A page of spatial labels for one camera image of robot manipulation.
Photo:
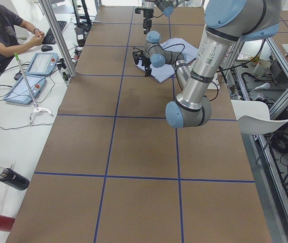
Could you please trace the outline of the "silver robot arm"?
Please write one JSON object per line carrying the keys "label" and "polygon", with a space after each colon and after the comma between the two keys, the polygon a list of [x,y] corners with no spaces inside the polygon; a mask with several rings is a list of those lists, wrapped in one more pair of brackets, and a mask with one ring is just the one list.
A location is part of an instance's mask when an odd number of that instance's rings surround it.
{"label": "silver robot arm", "polygon": [[151,30],[155,7],[157,7],[164,16],[169,17],[173,13],[174,9],[184,2],[185,1],[181,0],[142,1],[142,6],[140,8],[136,8],[135,13],[140,14],[141,11],[143,11],[143,33],[148,34],[148,32]]}
{"label": "silver robot arm", "polygon": [[174,128],[197,127],[208,122],[211,104],[205,96],[230,44],[266,39],[279,30],[281,1],[209,1],[204,11],[205,33],[193,67],[182,53],[162,49],[161,35],[150,31],[143,57],[153,67],[172,65],[181,93],[165,108],[167,122]]}

